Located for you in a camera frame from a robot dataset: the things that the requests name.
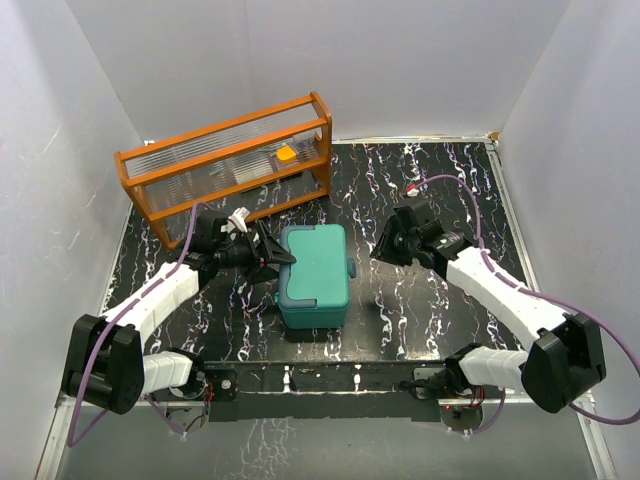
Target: cable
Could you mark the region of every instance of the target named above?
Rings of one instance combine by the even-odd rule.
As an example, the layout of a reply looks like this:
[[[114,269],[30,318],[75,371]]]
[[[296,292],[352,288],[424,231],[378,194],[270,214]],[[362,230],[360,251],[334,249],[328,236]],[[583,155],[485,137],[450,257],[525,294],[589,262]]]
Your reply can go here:
[[[478,400],[476,397],[478,396],[478,393],[480,392],[480,388],[482,387],[474,387],[473,389],[473,396],[471,397],[471,401],[469,402],[469,408],[474,407],[476,400]]]
[[[171,428],[171,430],[173,430],[174,432],[182,435],[182,436],[186,436],[187,435],[187,430],[185,430],[184,428],[182,428],[180,425],[177,425],[176,423],[174,423],[169,417],[167,417],[165,415],[165,413],[162,411],[162,409],[158,406],[158,404],[156,402],[153,401],[153,399],[151,398],[150,395],[145,395],[145,400],[147,402],[149,402],[149,405],[151,405],[151,408],[153,408],[153,411],[156,412],[158,414],[159,417],[161,417],[166,423],[167,425],[169,425],[169,427]]]
[[[491,417],[491,420],[489,420],[489,422],[486,425],[482,425],[480,428],[478,428],[478,430],[472,430],[472,433],[474,435],[477,435],[478,433],[486,432],[493,426],[494,423],[498,421],[498,418],[502,413],[502,409],[504,408],[504,402],[506,399],[507,399],[507,391],[503,388],[502,395],[500,395],[500,403],[498,404],[498,410],[496,410],[496,413],[493,414],[493,417]]]
[[[178,397],[178,398],[182,398],[183,400],[191,401],[191,400],[195,400],[196,398],[200,398],[202,396],[202,394],[205,392],[206,389],[207,389],[207,382],[203,382],[202,390],[200,390],[198,393],[194,393],[192,397],[185,396],[180,390],[178,390],[175,387],[169,387],[169,392],[171,392],[171,395],[173,395],[174,397]]]
[[[211,413],[211,402],[213,402],[214,391],[213,385],[209,384],[206,387],[206,394],[203,397],[204,401],[204,416],[209,418],[209,414]]]
[[[203,419],[203,418],[205,418],[205,417],[206,417],[206,415],[205,415],[204,413],[202,413],[202,414],[198,415],[196,418],[194,418],[194,419],[191,421],[191,423],[189,424],[189,426],[188,426],[187,428],[185,428],[185,429],[184,429],[184,431],[185,431],[186,433],[189,433],[189,430],[191,430],[191,427],[193,427],[193,426],[196,424],[196,422],[197,422],[198,420],[201,420],[201,419]]]
[[[471,400],[469,407],[478,408],[480,405],[482,405],[483,402],[484,402],[484,386],[476,387],[475,391],[473,392],[473,399]]]
[[[184,262],[184,259],[185,259],[186,255],[187,255],[188,250],[189,250],[189,245],[191,244],[191,237],[193,236],[193,227],[195,225],[196,210],[197,210],[198,206],[200,206],[200,205],[204,205],[206,208],[209,208],[209,209],[213,210],[213,207],[211,207],[210,205],[207,205],[204,202],[196,202],[196,203],[193,204],[193,206],[191,207],[191,218],[189,220],[189,227],[188,227],[188,230],[187,230],[187,238],[186,238],[186,240],[184,242],[184,247],[182,248],[182,253],[180,253],[180,257],[178,258],[178,261],[176,262],[176,266],[173,269],[171,269],[171,271],[167,274],[167,276],[165,278],[169,278],[171,275],[176,273],[178,271],[178,269],[180,268],[180,266],[182,265],[182,262]],[[162,282],[164,282],[164,279],[159,279],[158,281],[154,282],[152,285],[149,286],[149,288],[147,288],[145,290],[144,293],[148,294],[150,291],[152,291],[158,285],[162,284]],[[118,314],[113,318],[113,320],[111,320],[107,324],[105,329],[102,331],[102,333],[100,334],[100,336],[96,340],[96,343],[95,343],[93,349],[91,350],[91,354],[89,355],[89,359],[87,360],[87,364],[84,367],[84,372],[82,374],[82,379],[80,381],[80,387],[78,388],[78,394],[76,395],[76,403],[73,406],[73,413],[71,415],[71,423],[69,425],[69,433],[67,435],[67,446],[69,448],[75,447],[84,438],[84,436],[87,433],[89,433],[89,430],[91,430],[95,426],[95,424],[98,423],[98,421],[101,420],[102,417],[104,417],[106,415],[106,413],[107,413],[107,410],[103,410],[102,412],[100,412],[98,415],[96,415],[96,417],[94,417],[91,420],[91,422],[89,422],[89,425],[87,425],[87,427],[80,433],[80,435],[78,435],[77,438],[75,437],[76,427],[77,427],[77,424],[78,424],[78,418],[80,417],[80,409],[82,407],[82,400],[84,399],[84,395],[85,395],[85,393],[87,391],[87,384],[89,383],[89,377],[91,376],[91,371],[93,370],[93,366],[96,363],[96,359],[98,358],[98,354],[100,352],[100,349],[102,348],[102,345],[104,344],[104,341],[109,336],[109,333],[111,332],[111,330],[113,330],[114,327],[116,326],[116,324],[120,320],[122,320],[122,318],[128,312],[133,310],[133,307],[135,307],[139,302],[140,302],[139,299],[137,299],[137,298],[133,299],[131,302],[129,302],[129,304],[126,307],[124,307],[122,310],[120,310],[118,312]]]
[[[631,348],[629,347],[629,345],[624,341],[624,339],[622,338],[622,336],[617,333],[615,330],[613,330],[611,327],[609,327],[603,320],[601,320],[600,318],[598,318],[596,315],[594,315],[593,313],[590,313],[580,307],[577,307],[569,302],[566,302],[562,299],[559,299],[557,297],[554,297],[552,295],[548,295],[545,293],[540,293],[540,292],[536,292],[534,290],[531,290],[529,288],[523,287],[521,285],[518,285],[516,283],[514,283],[512,280],[510,280],[509,278],[505,277],[502,273],[500,272],[496,272],[493,263],[491,261],[491,257],[489,257],[489,254],[487,253],[487,249],[485,248],[485,243],[484,243],[484,238],[482,237],[482,222],[481,222],[481,218],[480,218],[480,207],[478,206],[478,201],[476,200],[475,195],[473,194],[473,192],[471,191],[471,189],[467,186],[466,183],[464,183],[462,180],[460,180],[458,177],[455,177],[453,175],[435,175],[433,177],[427,178],[425,180],[423,180],[422,182],[418,183],[417,185],[414,185],[412,187],[410,187],[410,190],[416,189],[418,190],[419,188],[427,185],[428,183],[431,183],[435,180],[454,180],[458,183],[458,185],[460,185],[469,195],[469,198],[471,199],[471,203],[473,204],[473,209],[474,209],[474,213],[475,213],[475,220],[476,220],[476,237],[478,239],[478,247],[480,248],[481,251],[481,256],[482,256],[482,260],[484,261],[485,265],[487,266],[487,268],[492,272],[495,273],[496,278],[498,278],[500,281],[502,281],[504,284],[508,285],[511,288],[516,288],[519,287],[519,291],[524,293],[525,295],[528,295],[530,297],[534,297],[534,298],[539,298],[541,300],[545,300],[549,303],[552,303],[554,305],[557,305],[559,307],[562,307],[564,309],[567,310],[572,310],[574,312],[580,313],[588,318],[590,318],[596,325],[598,325],[601,329],[603,329],[605,332],[607,332],[611,338],[613,338],[613,340],[620,346],[620,348],[622,349],[622,351],[627,355],[627,357],[629,358],[629,360],[631,361],[631,363],[633,364],[633,367],[635,368],[638,376],[640,377],[640,360],[638,360],[638,358],[636,357],[636,355],[634,354],[634,352],[631,350]],[[630,415],[626,418],[607,418],[607,417],[601,417],[599,415],[587,412],[586,410],[578,407],[576,404],[571,403],[569,405],[574,411],[580,413],[581,415],[584,415],[585,417],[591,419],[591,420],[595,420],[596,422],[600,422],[600,423],[604,423],[606,425],[630,425],[632,423],[637,422],[638,420],[640,420],[640,408],[638,409],[638,411],[636,413],[634,413],[633,415]],[[494,417],[494,419],[498,416],[498,413],[501,411],[501,409],[498,410],[498,412],[496,413],[496,416]]]

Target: small white object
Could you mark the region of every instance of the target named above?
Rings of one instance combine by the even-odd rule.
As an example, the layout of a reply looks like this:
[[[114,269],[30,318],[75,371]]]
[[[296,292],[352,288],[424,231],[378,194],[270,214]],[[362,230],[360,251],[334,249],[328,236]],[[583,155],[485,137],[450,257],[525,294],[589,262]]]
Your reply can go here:
[[[289,387],[289,365],[284,366],[284,377],[282,379],[282,383],[284,383],[284,393],[291,392],[291,388]]]
[[[142,358],[142,395],[169,387],[181,387],[189,379],[192,361],[176,352],[161,352]]]
[[[505,270],[491,260],[496,272],[520,286],[526,288]],[[565,321],[566,313],[545,300],[529,297],[511,288],[496,278],[482,259],[477,248],[466,248],[458,254],[458,259],[447,265],[447,282],[460,287],[477,299],[487,310],[516,336],[525,350],[540,336],[538,330],[552,330]]]
[[[471,385],[495,385],[524,392],[520,365],[528,356],[524,351],[478,347],[460,360],[460,369]]]
[[[228,218],[226,231],[231,232],[234,228],[237,228],[239,231],[247,233],[247,225],[244,221],[250,213],[251,212],[244,207],[237,208]]]

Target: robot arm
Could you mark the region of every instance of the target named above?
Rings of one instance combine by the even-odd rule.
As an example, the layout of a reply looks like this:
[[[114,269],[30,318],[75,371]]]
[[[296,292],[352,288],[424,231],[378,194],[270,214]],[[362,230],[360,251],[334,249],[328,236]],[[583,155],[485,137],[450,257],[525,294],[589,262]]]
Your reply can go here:
[[[509,351],[468,345],[445,360],[445,378],[434,381],[457,392],[479,385],[526,391],[538,406],[555,413],[604,380],[600,329],[592,320],[519,292],[524,284],[462,234],[445,232],[438,221],[428,218],[429,212],[425,199],[410,199],[395,207],[371,256],[399,266],[417,259],[476,298],[524,348]]]
[[[203,212],[196,219],[188,250],[174,254],[158,273],[131,297],[98,318],[82,316],[74,325],[62,379],[62,391],[76,396],[98,338],[110,323],[126,313],[126,323],[111,326],[91,369],[85,399],[115,413],[128,412],[141,395],[169,387],[198,390],[201,361],[190,352],[169,350],[143,356],[151,334],[183,302],[201,291],[218,271],[245,268],[251,284],[277,278],[272,264],[295,258],[286,252],[261,221],[248,229],[249,212],[238,209],[227,217]],[[179,245],[177,252],[183,250]]]

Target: plastic container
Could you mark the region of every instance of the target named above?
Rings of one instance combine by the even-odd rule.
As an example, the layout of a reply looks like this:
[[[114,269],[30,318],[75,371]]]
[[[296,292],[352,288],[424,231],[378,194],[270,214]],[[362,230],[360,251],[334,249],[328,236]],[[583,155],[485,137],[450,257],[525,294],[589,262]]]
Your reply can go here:
[[[344,326],[351,304],[349,278],[356,264],[347,257],[347,237],[341,225],[290,225],[280,244],[296,263],[280,267],[276,301],[289,328]]]

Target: glass panel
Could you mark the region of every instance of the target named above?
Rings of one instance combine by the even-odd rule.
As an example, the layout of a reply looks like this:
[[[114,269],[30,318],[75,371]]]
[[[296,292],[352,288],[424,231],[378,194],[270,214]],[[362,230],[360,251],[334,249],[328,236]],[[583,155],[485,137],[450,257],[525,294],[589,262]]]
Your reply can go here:
[[[494,410],[487,405],[485,418]],[[96,411],[83,408],[81,428]],[[176,412],[173,419],[184,425],[201,412]],[[536,405],[507,404],[492,428],[468,441],[447,435],[442,424],[404,418],[241,420],[207,424],[181,441],[150,407],[139,406],[107,415],[76,448],[65,449],[56,478],[589,480],[596,474],[568,408],[550,415]]]
[[[146,192],[151,211],[159,212],[316,158],[318,152],[315,144],[309,140],[313,139],[315,132],[312,130],[305,133],[307,136],[296,135],[282,143],[268,145],[148,185]],[[278,161],[276,152],[284,145],[289,145],[296,151],[297,157],[293,162],[284,164]]]
[[[302,173],[253,188],[247,192],[230,195],[217,202],[211,202],[209,205],[228,214],[240,207],[245,207],[253,213],[319,189],[320,185],[315,181],[313,174],[309,170],[305,170]],[[166,219],[167,232],[172,242],[184,238],[186,235],[190,212],[189,210]]]
[[[221,148],[237,145],[254,138],[275,133],[318,118],[311,105],[287,110],[253,122],[238,125],[221,132],[204,135],[187,142],[142,155],[126,162],[129,177],[154,172],[175,165],[189,158],[199,157]]]

